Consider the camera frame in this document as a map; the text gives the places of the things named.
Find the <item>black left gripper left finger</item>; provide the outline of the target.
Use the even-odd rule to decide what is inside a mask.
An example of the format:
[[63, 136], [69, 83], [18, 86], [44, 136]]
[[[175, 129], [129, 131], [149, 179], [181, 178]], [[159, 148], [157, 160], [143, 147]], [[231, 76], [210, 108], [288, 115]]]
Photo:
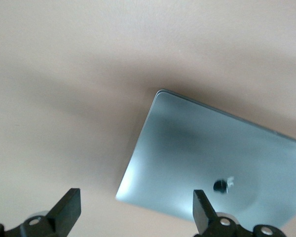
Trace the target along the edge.
[[0, 223], [0, 237], [67, 237], [80, 215], [80, 189], [71, 188], [46, 215], [30, 217], [10, 230]]

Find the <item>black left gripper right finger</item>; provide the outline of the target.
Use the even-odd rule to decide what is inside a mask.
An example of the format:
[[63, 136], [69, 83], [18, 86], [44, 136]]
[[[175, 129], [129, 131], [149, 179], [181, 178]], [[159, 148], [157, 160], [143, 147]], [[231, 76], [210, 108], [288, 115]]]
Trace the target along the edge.
[[198, 229], [194, 237], [287, 237], [271, 225], [256, 225], [252, 231], [246, 230], [233, 215], [217, 213], [203, 190], [193, 191], [192, 213]]

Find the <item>grey laptop computer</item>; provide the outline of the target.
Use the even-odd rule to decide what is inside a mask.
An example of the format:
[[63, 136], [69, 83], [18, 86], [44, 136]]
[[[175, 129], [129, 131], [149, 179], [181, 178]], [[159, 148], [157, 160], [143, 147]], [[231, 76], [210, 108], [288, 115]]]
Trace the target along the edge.
[[194, 190], [251, 230], [296, 216], [296, 140], [157, 92], [116, 198], [193, 220]]

